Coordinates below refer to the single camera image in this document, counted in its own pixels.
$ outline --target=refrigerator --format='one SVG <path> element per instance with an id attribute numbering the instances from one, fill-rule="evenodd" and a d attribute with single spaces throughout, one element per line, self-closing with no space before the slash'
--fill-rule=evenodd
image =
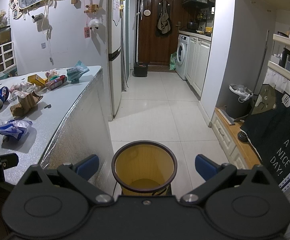
<path id="1" fill-rule="evenodd" d="M 120 0 L 108 0 L 109 84 L 113 116 L 122 96 Z"/>

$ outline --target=wooden door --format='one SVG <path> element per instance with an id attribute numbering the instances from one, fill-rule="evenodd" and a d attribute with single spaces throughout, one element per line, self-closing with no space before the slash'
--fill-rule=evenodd
<path id="1" fill-rule="evenodd" d="M 182 7 L 183 0 L 166 0 L 169 4 L 167 11 L 171 19 L 172 31 L 168 36 L 159 35 L 157 32 L 158 16 L 160 13 L 159 3 L 162 0 L 151 0 L 150 16 L 139 17 L 138 59 L 149 65 L 165 65 L 170 63 L 171 54 L 176 52 L 178 45 L 178 25 L 186 25 L 188 13 Z M 147 0 L 144 0 L 144 10 L 147 9 Z"/>

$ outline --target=pepsi can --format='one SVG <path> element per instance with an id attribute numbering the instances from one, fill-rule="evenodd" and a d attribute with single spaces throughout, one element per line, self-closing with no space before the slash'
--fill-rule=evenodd
<path id="1" fill-rule="evenodd" d="M 4 102 L 8 99 L 9 94 L 10 92 L 8 87 L 2 87 L 0 89 L 0 109 L 3 107 Z"/>

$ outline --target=black basket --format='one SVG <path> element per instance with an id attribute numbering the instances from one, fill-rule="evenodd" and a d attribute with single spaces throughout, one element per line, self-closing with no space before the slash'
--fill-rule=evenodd
<path id="1" fill-rule="evenodd" d="M 134 76 L 135 77 L 147 77 L 148 64 L 147 63 L 134 63 Z"/>

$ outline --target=yellow trash bin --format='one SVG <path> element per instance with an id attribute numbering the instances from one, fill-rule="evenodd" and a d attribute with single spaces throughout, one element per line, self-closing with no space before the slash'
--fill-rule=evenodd
<path id="1" fill-rule="evenodd" d="M 112 173 L 124 195 L 166 195 L 176 172 L 173 152 L 152 141 L 128 143 L 112 160 Z"/>

